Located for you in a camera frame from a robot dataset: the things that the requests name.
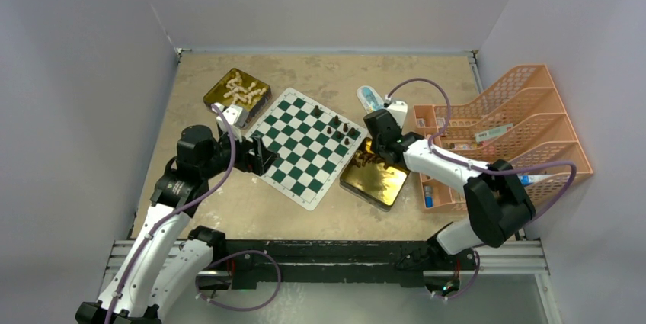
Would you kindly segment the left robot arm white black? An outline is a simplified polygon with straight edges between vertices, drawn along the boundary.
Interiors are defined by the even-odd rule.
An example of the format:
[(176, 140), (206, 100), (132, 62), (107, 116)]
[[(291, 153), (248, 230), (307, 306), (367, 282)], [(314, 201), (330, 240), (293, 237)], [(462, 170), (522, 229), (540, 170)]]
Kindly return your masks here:
[(187, 127), (177, 155), (155, 183), (144, 225), (115, 277), (95, 302), (83, 302), (78, 323), (161, 323), (179, 295), (204, 268), (216, 270), (232, 258), (225, 233), (205, 226), (190, 232), (179, 254), (169, 252), (209, 194), (209, 180), (234, 168), (257, 176), (277, 160), (260, 136), (237, 139), (225, 127)]

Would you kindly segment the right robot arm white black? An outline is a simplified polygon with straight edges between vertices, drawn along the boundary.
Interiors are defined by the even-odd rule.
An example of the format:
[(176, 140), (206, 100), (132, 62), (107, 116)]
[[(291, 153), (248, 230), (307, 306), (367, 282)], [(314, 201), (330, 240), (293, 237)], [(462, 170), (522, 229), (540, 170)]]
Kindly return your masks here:
[(458, 253), (479, 245), (497, 248), (536, 216), (509, 162), (468, 159), (435, 146), (420, 134), (403, 133), (386, 109), (373, 111), (363, 121), (372, 138), (371, 151), (386, 165), (426, 175), (465, 199), (468, 216), (429, 240), (427, 257), (433, 266), (446, 268)]

